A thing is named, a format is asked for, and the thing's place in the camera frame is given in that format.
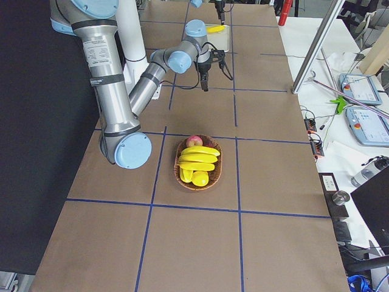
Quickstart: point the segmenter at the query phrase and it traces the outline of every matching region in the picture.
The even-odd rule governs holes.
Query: blue joint cap
[[[115,162],[124,169],[137,169],[146,163],[152,150],[150,139],[141,132],[125,136],[115,149]]]
[[[192,4],[196,8],[199,8],[202,4],[202,0],[190,0],[190,4]]]
[[[56,32],[65,33],[66,35],[75,35],[73,33],[71,26],[67,26],[65,24],[59,23],[58,21],[55,21],[52,18],[50,20],[51,20],[51,26],[53,30],[55,30]]]
[[[185,34],[189,37],[200,38],[207,35],[207,28],[205,23],[201,20],[194,19],[185,26]]]
[[[116,14],[119,0],[71,0],[85,14],[98,19],[111,18]]]
[[[185,53],[181,50],[177,50],[171,53],[168,59],[168,65],[175,73],[184,73],[189,69],[192,64],[192,59],[188,53]]]

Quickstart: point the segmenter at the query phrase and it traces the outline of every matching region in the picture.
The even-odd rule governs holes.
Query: fruit basket
[[[208,146],[208,147],[217,149],[220,152],[220,155],[218,156],[218,161],[216,161],[214,163],[215,169],[208,172],[208,177],[209,177],[208,184],[206,186],[204,186],[204,187],[199,187],[199,186],[195,186],[192,182],[183,182],[180,179],[180,167],[179,167],[179,164],[178,164],[179,163],[179,157],[181,155],[181,152],[187,147],[186,146],[186,142],[187,142],[188,138],[186,138],[185,140],[181,141],[178,144],[178,146],[177,146],[176,157],[175,157],[175,160],[174,160],[174,176],[176,177],[177,182],[180,185],[182,185],[184,188],[186,188],[186,189],[190,189],[190,190],[206,190],[206,189],[209,189],[214,184],[216,184],[218,182],[219,178],[220,178],[221,169],[222,169],[221,166],[222,166],[222,156],[223,156],[223,153],[222,153],[222,150],[221,150],[221,147],[220,147],[219,143],[216,140],[214,140],[212,137],[205,136],[205,135],[197,135],[197,136],[199,136],[202,139],[204,146]]]

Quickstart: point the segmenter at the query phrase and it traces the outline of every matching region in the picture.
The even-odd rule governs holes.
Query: green clip
[[[336,108],[336,114],[341,114],[344,110],[345,106],[347,106],[346,100],[343,98],[343,96],[338,96],[336,99],[330,100],[332,103],[337,103],[338,106]]]

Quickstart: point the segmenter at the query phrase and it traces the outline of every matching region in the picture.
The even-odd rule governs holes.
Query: red marker
[[[279,26],[284,26],[286,22],[287,15],[292,7],[293,0],[285,0],[284,6],[282,7],[280,20],[278,21]]]

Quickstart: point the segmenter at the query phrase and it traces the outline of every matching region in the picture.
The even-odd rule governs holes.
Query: transparent bottle
[[[362,169],[359,173],[354,175],[351,178],[351,183],[355,187],[361,186],[363,183],[367,182],[374,175],[379,173],[381,170],[389,166],[389,158],[386,156],[376,156],[369,159],[368,162],[362,164],[366,167]]]

